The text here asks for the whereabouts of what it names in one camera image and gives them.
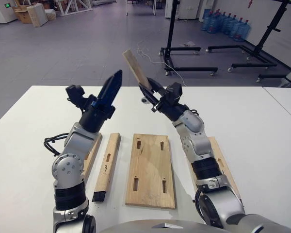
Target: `white table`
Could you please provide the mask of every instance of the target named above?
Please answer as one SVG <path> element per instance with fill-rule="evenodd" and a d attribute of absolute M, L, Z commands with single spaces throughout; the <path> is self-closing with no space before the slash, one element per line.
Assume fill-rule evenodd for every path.
<path fill-rule="evenodd" d="M 100 87 L 85 87 L 86 96 Z M 103 139 L 86 186 L 91 200 L 110 133 L 122 136 L 111 191 L 90 202 L 98 230 L 137 219 L 202 222 L 192 203 L 194 188 L 178 134 L 167 118 L 141 104 L 138 87 L 122 87 L 116 111 L 101 128 Z M 80 110 L 63 86 L 33 86 L 0 120 L 0 233 L 52 229 L 54 190 L 51 153 L 43 139 L 68 132 Z M 182 103 L 195 108 L 215 136 L 238 186 L 246 212 L 291 227 L 291 116 L 260 87 L 184 87 Z M 134 133 L 169 136 L 177 209 L 124 204 Z M 62 143 L 55 144 L 58 150 Z"/>
<path fill-rule="evenodd" d="M 291 88 L 264 88 L 291 115 Z"/>

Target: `black cable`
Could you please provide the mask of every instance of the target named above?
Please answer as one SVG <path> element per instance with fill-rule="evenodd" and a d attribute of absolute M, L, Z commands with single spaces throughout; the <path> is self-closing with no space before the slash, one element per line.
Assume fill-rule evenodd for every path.
<path fill-rule="evenodd" d="M 202 215 L 202 212 L 200 211 L 200 207 L 199 207 L 199 196 L 201 194 L 201 191 L 197 190 L 196 194 L 195 194 L 195 208 L 197 210 L 197 212 L 199 213 L 199 216 L 205 221 L 204 216 Z"/>
<path fill-rule="evenodd" d="M 49 143 L 55 143 L 57 140 L 61 140 L 61 139 L 65 139 L 67 138 L 69 133 L 62 133 L 59 135 L 56 135 L 54 137 L 47 137 L 44 139 L 44 143 L 43 145 L 45 146 L 46 149 L 48 149 L 50 152 L 52 152 L 54 154 L 54 157 L 60 155 L 60 153 L 54 149 L 54 147 L 52 147 Z"/>

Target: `black end cap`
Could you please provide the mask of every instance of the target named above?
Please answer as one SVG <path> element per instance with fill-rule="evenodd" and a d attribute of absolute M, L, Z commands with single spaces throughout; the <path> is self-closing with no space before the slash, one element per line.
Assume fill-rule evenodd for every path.
<path fill-rule="evenodd" d="M 106 191 L 94 192 L 92 202 L 94 202 L 94 201 L 95 202 L 96 201 L 104 202 L 105 201 L 105 195 L 106 195 Z"/>

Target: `white cabinet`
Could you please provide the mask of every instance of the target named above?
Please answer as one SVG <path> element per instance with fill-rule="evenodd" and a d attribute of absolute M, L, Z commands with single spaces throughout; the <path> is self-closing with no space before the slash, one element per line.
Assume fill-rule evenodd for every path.
<path fill-rule="evenodd" d="M 179 0 L 176 18 L 179 19 L 195 19 L 200 0 Z M 171 17 L 171 9 L 173 0 L 166 0 L 165 18 Z"/>
<path fill-rule="evenodd" d="M 179 6 L 179 19 L 196 19 L 200 0 L 181 0 Z"/>
<path fill-rule="evenodd" d="M 0 0 L 0 23 L 8 23 L 16 19 L 12 6 L 15 6 L 13 0 Z"/>

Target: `wooden stick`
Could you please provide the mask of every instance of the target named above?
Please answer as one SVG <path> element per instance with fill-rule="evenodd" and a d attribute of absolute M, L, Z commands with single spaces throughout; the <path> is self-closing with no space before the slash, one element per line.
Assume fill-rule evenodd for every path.
<path fill-rule="evenodd" d="M 119 133 L 112 133 L 110 135 L 105 156 L 103 157 L 100 173 L 98 175 L 93 201 L 103 202 L 105 200 L 106 192 L 109 191 L 110 181 L 116 163 L 116 156 L 120 141 L 119 138 Z"/>
<path fill-rule="evenodd" d="M 123 53 L 123 56 L 125 57 L 125 60 L 130 67 L 130 70 L 135 75 L 137 82 L 141 83 L 143 86 L 151 90 L 152 87 L 132 52 L 130 50 L 127 50 Z"/>
<path fill-rule="evenodd" d="M 226 174 L 227 178 L 228 178 L 228 181 L 230 182 L 232 188 L 234 189 L 236 195 L 238 196 L 239 199 L 241 199 L 241 196 L 239 194 L 239 191 L 238 191 L 238 188 L 236 186 L 236 183 L 233 179 L 233 176 L 227 166 L 227 163 L 224 159 L 224 156 L 222 155 L 222 152 L 220 150 L 220 147 L 218 145 L 218 142 L 217 140 L 215 140 L 215 137 L 209 137 L 209 140 L 211 142 L 211 147 L 212 147 L 212 150 L 213 150 L 213 153 L 214 153 L 214 157 L 216 159 L 216 161 L 218 162 L 219 164 L 219 167 L 220 167 L 220 170 L 222 171 L 223 174 Z M 197 191 L 197 186 L 196 186 L 196 175 L 195 173 L 193 172 L 193 168 L 191 166 L 191 164 L 189 163 L 189 167 L 190 167 L 190 172 L 191 172 L 191 177 L 192 177 L 192 180 L 193 180 L 193 184 L 194 184 L 194 189 L 195 191 Z"/>
<path fill-rule="evenodd" d="M 97 155 L 97 152 L 98 152 L 98 148 L 100 146 L 101 139 L 102 139 L 102 135 L 101 135 L 101 133 L 99 133 L 99 136 L 97 138 L 97 141 L 94 144 L 91 152 L 89 152 L 88 156 L 85 158 L 85 161 L 84 161 L 84 170 L 83 170 L 85 184 L 87 182 L 89 173 L 92 170 L 92 167 L 93 167 L 93 164 L 94 164 L 94 160 L 96 158 L 96 155 Z"/>

